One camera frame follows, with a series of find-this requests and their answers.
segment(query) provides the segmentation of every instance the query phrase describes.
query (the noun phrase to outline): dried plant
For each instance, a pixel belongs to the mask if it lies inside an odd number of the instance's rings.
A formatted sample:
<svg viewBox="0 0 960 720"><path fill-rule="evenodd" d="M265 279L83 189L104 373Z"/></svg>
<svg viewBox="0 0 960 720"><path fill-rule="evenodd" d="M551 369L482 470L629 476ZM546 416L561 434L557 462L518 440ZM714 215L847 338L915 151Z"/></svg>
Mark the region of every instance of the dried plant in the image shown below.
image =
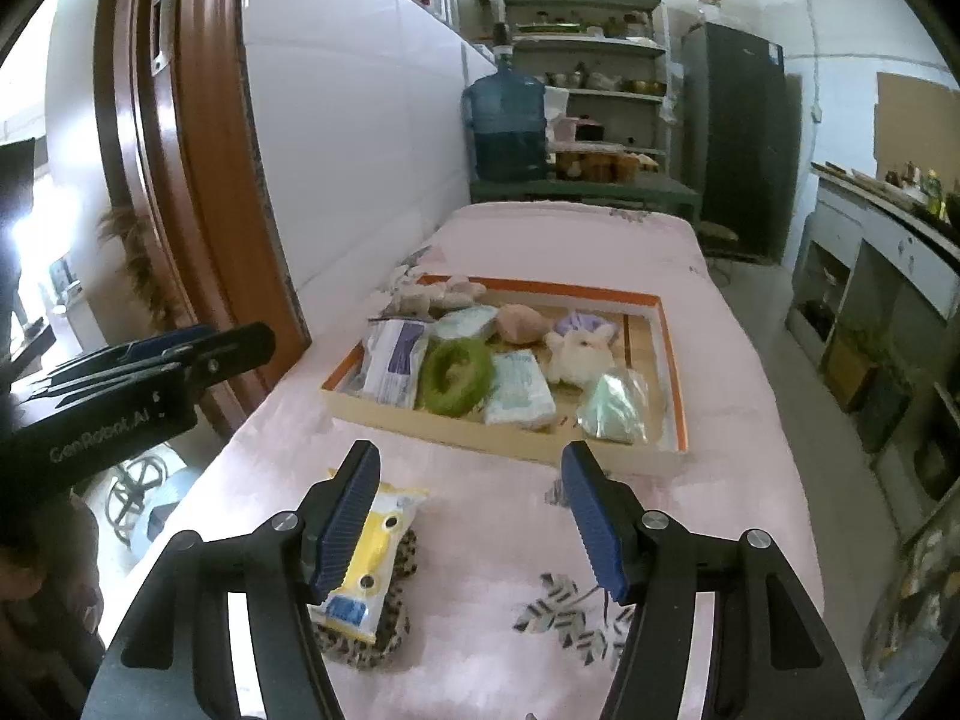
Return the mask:
<svg viewBox="0 0 960 720"><path fill-rule="evenodd" d="M147 254L145 239L152 234L150 220L133 208L112 208L101 215L98 239L107 242L117 238L124 248L124 270L136 295L150 312L151 324L157 332L170 330L178 309L165 292Z"/></svg>

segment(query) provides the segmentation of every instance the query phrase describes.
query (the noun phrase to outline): wooden tray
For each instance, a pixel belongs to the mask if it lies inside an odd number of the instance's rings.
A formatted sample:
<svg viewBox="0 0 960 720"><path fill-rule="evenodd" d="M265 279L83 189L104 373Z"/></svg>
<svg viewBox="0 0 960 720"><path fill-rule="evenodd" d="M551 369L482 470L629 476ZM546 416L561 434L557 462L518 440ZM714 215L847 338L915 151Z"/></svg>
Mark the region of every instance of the wooden tray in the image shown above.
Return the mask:
<svg viewBox="0 0 960 720"><path fill-rule="evenodd" d="M429 275L421 282L429 284L447 278ZM652 384L649 442L620 445L587 439L587 443L606 471L669 477L680 470L688 456L686 417L664 306L656 295L514 279L471 277L470 280L487 287L486 295L481 298L483 303L522 303L536 308L549 319L559 319L570 309L578 309L601 314L616 323L620 333L611 345L613 356L621 365L644 374ZM491 346L493 351L515 348L499 340L492 341ZM534 346L532 351L541 365L549 360L550 352L542 344ZM557 419L552 426L535 432L509 425L485 425L480 413L448 418L425 410L381 405L349 394L345 391L347 384L362 361L363 344L358 343L323 382L323 397L335 418L441 445L554 466L560 462L563 447L585 438L575 416L583 394L574 386L551 385Z"/></svg>

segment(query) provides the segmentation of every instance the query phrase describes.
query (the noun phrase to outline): wooden door frame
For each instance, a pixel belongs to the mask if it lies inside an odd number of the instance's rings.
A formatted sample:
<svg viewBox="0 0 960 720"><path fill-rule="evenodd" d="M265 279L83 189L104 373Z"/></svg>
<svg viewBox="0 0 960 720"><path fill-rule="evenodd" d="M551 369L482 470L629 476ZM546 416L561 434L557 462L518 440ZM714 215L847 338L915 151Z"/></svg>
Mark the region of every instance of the wooden door frame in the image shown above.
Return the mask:
<svg viewBox="0 0 960 720"><path fill-rule="evenodd" d="M214 389L235 429L309 334L275 231L250 115L240 0L176 0L170 64L151 66L152 0L100 0L97 124L114 208L149 220L144 247L179 326L266 322L274 357Z"/></svg>

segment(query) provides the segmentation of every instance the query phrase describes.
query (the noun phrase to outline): yellow snack bag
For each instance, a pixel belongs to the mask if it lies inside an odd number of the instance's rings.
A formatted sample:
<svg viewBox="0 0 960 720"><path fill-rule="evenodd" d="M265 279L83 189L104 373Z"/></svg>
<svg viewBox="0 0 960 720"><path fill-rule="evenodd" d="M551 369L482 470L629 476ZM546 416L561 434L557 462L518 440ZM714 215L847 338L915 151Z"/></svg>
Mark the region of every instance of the yellow snack bag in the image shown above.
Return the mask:
<svg viewBox="0 0 960 720"><path fill-rule="evenodd" d="M314 622L358 641L376 642L376 627L394 573L397 546L426 497L426 490L402 490L380 483L343 584L322 604L307 606Z"/></svg>

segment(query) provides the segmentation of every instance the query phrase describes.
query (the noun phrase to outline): cardboard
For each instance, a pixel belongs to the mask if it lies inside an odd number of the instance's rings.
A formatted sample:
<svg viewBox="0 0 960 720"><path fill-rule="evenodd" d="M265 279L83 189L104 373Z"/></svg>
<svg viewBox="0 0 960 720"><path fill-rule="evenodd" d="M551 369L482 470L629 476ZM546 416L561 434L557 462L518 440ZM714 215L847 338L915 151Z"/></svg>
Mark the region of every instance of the cardboard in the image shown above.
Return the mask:
<svg viewBox="0 0 960 720"><path fill-rule="evenodd" d="M960 178L960 92L939 83L877 73L874 156L877 178L913 161L936 170L944 192Z"/></svg>
<svg viewBox="0 0 960 720"><path fill-rule="evenodd" d="M432 283L445 279L446 276L431 275L421 280ZM600 314L617 324L620 333L611 345L613 356L621 364L644 374L647 381L656 383L651 386L650 442L618 445L587 439L587 443L602 469L608 472L661 477L679 472L688 456L686 417L669 328L659 298L546 282L474 277L470 280L487 286L488 293L482 298L484 303L523 303L551 320L563 317L570 309L578 309ZM502 341L493 341L491 347L494 352L517 348ZM550 352L542 343L532 347L532 351L541 366L549 360ZM508 425L485 425L480 413L448 418L425 410L384 406L348 394L344 388L362 361L363 346L359 344L323 383L323 397L336 418L441 445L552 466L559 464L563 447L573 440L584 440L575 415L583 394L574 386L551 385L557 419L553 426L534 432Z"/></svg>
<svg viewBox="0 0 960 720"><path fill-rule="evenodd" d="M824 381L845 413L860 408L876 373L875 362L863 355L843 333L834 334L824 366Z"/></svg>

